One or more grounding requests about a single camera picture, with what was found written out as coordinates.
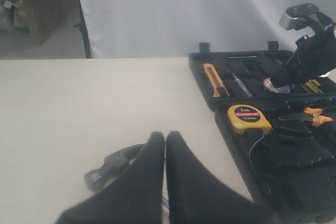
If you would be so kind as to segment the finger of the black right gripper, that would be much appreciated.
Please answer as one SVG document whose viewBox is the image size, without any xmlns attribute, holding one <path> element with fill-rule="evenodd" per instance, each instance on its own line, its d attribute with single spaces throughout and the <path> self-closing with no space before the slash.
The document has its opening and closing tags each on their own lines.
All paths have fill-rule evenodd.
<svg viewBox="0 0 336 224">
<path fill-rule="evenodd" d="M 275 72 L 270 78 L 271 84 L 275 88 L 280 88 L 287 85 L 299 84 L 302 82 L 301 64 L 298 62 L 297 52 Z"/>
</svg>

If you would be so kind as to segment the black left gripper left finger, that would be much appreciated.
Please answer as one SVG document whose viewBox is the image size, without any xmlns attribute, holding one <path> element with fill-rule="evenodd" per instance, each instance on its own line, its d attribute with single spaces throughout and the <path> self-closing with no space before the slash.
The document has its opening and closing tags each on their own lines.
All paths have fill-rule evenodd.
<svg viewBox="0 0 336 224">
<path fill-rule="evenodd" d="M 57 223 L 161 223 L 165 138 L 152 132 L 135 161 L 115 181 L 65 210 Z"/>
</svg>

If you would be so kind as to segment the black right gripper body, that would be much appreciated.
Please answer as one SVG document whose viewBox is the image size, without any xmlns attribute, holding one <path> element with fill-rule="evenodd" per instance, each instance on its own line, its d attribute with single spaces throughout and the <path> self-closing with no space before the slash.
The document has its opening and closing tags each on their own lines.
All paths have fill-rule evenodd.
<svg viewBox="0 0 336 224">
<path fill-rule="evenodd" d="M 304 15 L 294 30 L 311 28 L 314 35 L 302 36 L 288 61 L 291 77 L 318 77 L 335 69 L 335 22 L 322 12 Z"/>
</svg>

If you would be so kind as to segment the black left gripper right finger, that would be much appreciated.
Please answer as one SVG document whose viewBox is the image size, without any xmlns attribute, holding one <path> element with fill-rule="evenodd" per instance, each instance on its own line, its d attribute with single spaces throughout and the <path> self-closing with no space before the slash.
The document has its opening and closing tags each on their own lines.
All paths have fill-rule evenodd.
<svg viewBox="0 0 336 224">
<path fill-rule="evenodd" d="M 166 182 L 171 223 L 278 223 L 271 208 L 246 199 L 217 179 L 178 131 L 166 138 Z"/>
</svg>

